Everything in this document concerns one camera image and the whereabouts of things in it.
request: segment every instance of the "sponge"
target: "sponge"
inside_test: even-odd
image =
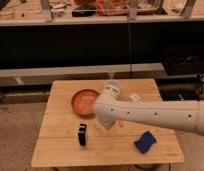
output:
[[[134,141],[134,145],[141,153],[146,153],[154,143],[156,139],[149,131],[144,132],[139,140]]]

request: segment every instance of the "shelving unit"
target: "shelving unit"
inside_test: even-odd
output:
[[[52,6],[61,1],[49,2]],[[196,0],[189,18],[172,11],[173,5],[186,0],[164,0],[161,13],[136,15],[135,19],[100,16],[98,11],[90,17],[72,17],[78,5],[73,0],[64,2],[68,4],[64,13],[53,15],[51,21],[46,21],[40,0],[11,0],[0,11],[0,86],[50,84],[77,75],[129,77],[131,68],[137,76],[166,77],[155,59],[160,58],[157,52],[162,46],[204,40],[204,0]],[[139,56],[155,60],[142,64]]]

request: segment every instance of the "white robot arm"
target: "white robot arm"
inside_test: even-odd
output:
[[[93,112],[104,127],[127,120],[204,136],[204,101],[119,101],[119,89],[118,81],[107,81],[94,102]]]

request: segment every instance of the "table top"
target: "table top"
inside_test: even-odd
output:
[[[71,108],[73,95],[86,88],[101,92],[105,80],[55,81],[44,113],[32,158],[32,167],[67,167],[179,163],[184,161],[174,130],[124,121],[107,130],[95,116],[82,118]],[[137,93],[142,101],[161,100],[153,79],[127,79],[121,82],[121,100]],[[87,124],[87,145],[78,142],[79,124]],[[150,131],[155,143],[141,154],[133,142]]]

